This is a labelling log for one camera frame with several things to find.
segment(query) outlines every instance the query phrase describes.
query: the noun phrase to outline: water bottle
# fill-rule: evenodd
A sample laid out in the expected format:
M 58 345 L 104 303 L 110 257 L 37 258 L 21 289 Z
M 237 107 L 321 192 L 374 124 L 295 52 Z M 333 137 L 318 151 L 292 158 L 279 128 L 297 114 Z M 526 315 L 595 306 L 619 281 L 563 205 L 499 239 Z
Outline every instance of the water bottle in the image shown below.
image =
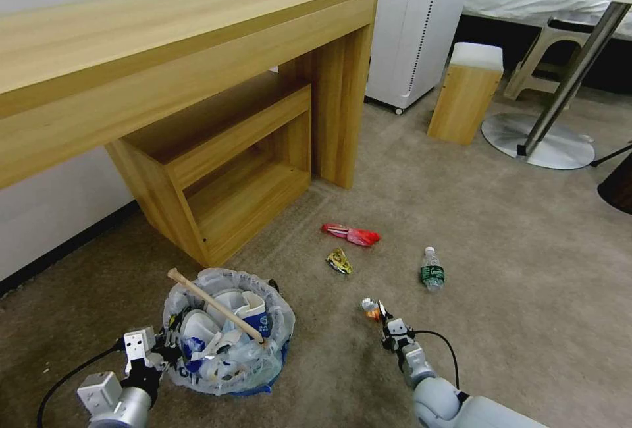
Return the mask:
M 440 290 L 446 282 L 446 274 L 434 250 L 434 247 L 426 247 L 421 266 L 421 282 L 430 292 Z

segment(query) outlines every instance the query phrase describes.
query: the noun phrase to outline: red snack wrapper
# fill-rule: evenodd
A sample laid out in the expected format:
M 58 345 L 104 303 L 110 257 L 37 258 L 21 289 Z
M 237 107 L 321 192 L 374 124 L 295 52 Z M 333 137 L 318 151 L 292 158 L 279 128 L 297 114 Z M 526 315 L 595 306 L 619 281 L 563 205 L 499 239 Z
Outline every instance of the red snack wrapper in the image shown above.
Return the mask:
M 370 230 L 347 227 L 342 224 L 327 223 L 321 227 L 323 232 L 348 240 L 356 245 L 370 247 L 380 240 L 380 234 Z

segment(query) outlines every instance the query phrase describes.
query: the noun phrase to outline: black cable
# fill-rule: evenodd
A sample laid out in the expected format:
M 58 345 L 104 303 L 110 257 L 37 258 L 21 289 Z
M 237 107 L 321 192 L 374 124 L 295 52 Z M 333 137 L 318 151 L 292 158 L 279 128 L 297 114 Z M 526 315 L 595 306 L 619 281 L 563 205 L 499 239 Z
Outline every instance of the black cable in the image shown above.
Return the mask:
M 119 339 L 118 341 L 115 342 L 114 346 L 110 347 L 109 349 L 104 350 L 100 354 L 97 354 L 92 359 L 85 361 L 82 365 L 80 365 L 76 369 L 71 370 L 66 375 L 64 375 L 61 379 L 59 379 L 57 381 L 57 383 L 55 383 L 55 385 L 53 385 L 51 387 L 51 389 L 46 393 L 46 395 L 44 395 L 44 398 L 41 399 L 41 404 L 39 405 L 40 409 L 38 410 L 38 428 L 42 428 L 43 427 L 42 422 L 43 422 L 43 419 L 44 419 L 44 409 L 46 408 L 46 404 L 48 403 L 48 400 L 53 396 L 55 391 L 64 384 L 65 381 L 67 381 L 69 378 L 71 378 L 77 372 L 85 369 L 90 364 L 93 364 L 97 360 L 99 360 L 101 358 L 104 358 L 105 356 L 107 356 L 111 352 L 121 351 L 123 349 L 124 349 L 123 339 L 121 338 L 121 339 Z
M 452 349 L 452 345 L 450 344 L 450 341 L 447 340 L 443 334 L 439 334 L 436 333 L 434 331 L 426 331 L 424 329 L 421 329 L 419 331 L 413 331 L 414 334 L 432 334 L 433 336 L 437 336 L 440 337 L 441 339 L 443 339 L 443 341 L 448 345 L 448 349 L 450 349 L 450 353 L 452 354 L 452 360 L 454 361 L 454 385 L 456 386 L 457 390 L 461 390 L 461 388 L 459 387 L 459 364 L 456 361 L 456 354 L 454 353 L 454 349 Z

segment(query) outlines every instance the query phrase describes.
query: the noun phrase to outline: wooden stick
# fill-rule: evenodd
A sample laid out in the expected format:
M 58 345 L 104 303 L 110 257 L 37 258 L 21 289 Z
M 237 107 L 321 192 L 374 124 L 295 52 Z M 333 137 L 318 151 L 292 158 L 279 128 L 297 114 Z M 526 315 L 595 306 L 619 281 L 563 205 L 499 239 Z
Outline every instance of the wooden stick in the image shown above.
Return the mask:
M 191 293 L 199 296 L 202 300 L 206 301 L 209 305 L 213 306 L 217 311 L 226 316 L 229 320 L 231 320 L 235 325 L 244 331 L 246 334 L 251 336 L 258 343 L 263 342 L 263 337 L 261 333 L 254 329 L 251 325 L 246 323 L 243 319 L 235 316 L 232 311 L 230 311 L 226 306 L 222 305 L 219 301 L 214 299 L 211 295 L 206 293 L 206 291 L 202 290 L 200 287 L 194 285 L 192 282 L 186 279 L 186 277 L 178 271 L 176 268 L 172 268 L 167 272 L 167 276 L 180 283 L 184 288 L 189 290 Z

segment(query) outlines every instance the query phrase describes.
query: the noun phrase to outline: round table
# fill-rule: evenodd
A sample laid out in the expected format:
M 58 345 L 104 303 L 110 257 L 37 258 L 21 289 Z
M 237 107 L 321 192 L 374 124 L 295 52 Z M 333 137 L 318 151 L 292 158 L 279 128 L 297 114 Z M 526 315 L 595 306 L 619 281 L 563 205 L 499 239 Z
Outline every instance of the round table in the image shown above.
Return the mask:
M 554 122 L 632 4 L 632 0 L 607 1 L 608 8 L 539 117 L 499 114 L 483 122 L 481 132 L 492 146 L 532 165 L 553 169 L 581 168 L 594 159 L 593 146 L 586 138 Z

